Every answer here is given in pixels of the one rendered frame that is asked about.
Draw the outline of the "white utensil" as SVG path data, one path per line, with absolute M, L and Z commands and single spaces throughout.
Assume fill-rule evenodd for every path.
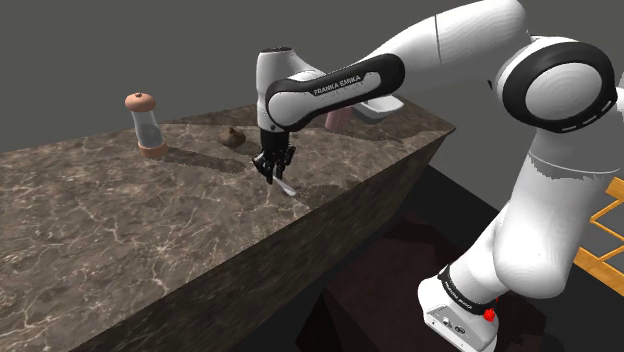
M 273 177 L 273 181 L 282 188 L 282 190 L 289 196 L 295 196 L 296 195 L 296 191 L 289 186 L 288 184 L 286 184 L 284 181 L 282 181 L 281 179 L 277 178 L 276 176 Z

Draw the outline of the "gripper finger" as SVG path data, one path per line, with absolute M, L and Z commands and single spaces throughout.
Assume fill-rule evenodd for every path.
M 276 177 L 278 179 L 283 178 L 283 173 L 287 166 L 291 164 L 292 158 L 296 151 L 295 146 L 288 146 L 281 154 L 278 156 L 276 161 Z
M 261 151 L 258 155 L 252 158 L 252 163 L 257 171 L 265 178 L 268 184 L 273 183 L 273 171 L 274 164 L 270 158 L 266 158 L 264 152 Z

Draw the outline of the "white dish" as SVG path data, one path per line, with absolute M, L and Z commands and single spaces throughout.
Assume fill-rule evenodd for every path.
M 400 99 L 389 95 L 357 103 L 352 106 L 352 113 L 366 124 L 377 124 L 403 106 Z

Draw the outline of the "pink cup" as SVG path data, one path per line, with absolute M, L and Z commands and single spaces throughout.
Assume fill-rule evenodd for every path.
M 352 108 L 345 107 L 329 112 L 326 115 L 324 127 L 332 132 L 343 130 L 352 116 Z

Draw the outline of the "dark red robot stand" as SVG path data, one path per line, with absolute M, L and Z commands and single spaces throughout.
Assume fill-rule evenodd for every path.
M 460 253 L 407 215 L 328 282 L 296 340 L 299 352 L 459 352 L 424 323 L 417 288 Z

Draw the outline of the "glass grinder with terracotta cap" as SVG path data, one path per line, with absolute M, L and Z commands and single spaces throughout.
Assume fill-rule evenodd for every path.
M 153 159 L 164 157 L 168 146 L 154 117 L 155 99 L 147 93 L 136 92 L 125 98 L 125 106 L 134 121 L 141 155 Z

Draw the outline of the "yellow wooden frame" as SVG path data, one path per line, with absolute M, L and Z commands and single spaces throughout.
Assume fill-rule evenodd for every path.
M 624 180 L 614 177 L 605 193 L 611 196 L 613 201 L 594 213 L 589 218 L 589 223 L 619 240 L 620 244 L 615 249 L 600 256 L 580 246 L 574 264 L 624 297 L 624 272 L 608 263 L 609 259 L 624 253 L 624 236 L 599 222 L 601 217 L 624 204 Z

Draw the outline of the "brown round lumpy object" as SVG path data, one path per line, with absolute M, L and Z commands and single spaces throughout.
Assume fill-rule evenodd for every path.
M 247 138 L 243 132 L 234 127 L 228 127 L 220 132 L 218 140 L 228 148 L 238 148 L 246 142 Z

